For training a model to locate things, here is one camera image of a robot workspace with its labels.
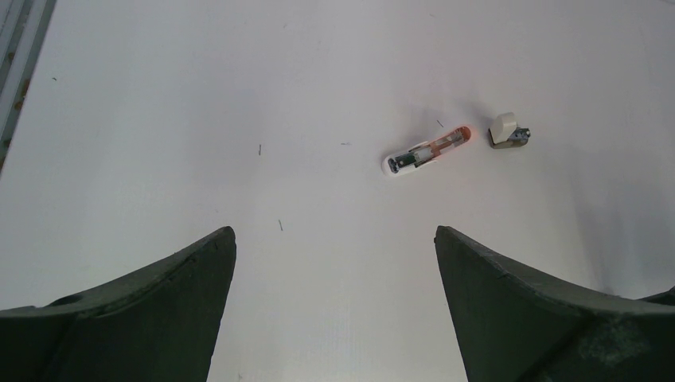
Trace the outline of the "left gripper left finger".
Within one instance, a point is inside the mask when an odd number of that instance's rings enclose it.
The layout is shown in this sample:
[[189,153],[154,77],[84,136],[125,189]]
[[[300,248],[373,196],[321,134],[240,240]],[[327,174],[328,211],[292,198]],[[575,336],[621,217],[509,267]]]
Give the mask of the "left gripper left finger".
[[4,381],[205,381],[236,264],[217,229],[47,306],[1,312]]

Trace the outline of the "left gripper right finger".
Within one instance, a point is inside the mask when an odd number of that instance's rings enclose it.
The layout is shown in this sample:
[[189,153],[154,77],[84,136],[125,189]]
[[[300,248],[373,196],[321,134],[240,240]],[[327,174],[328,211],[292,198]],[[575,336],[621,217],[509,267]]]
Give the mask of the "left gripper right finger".
[[673,380],[672,290],[604,294],[446,226],[434,243],[468,380]]

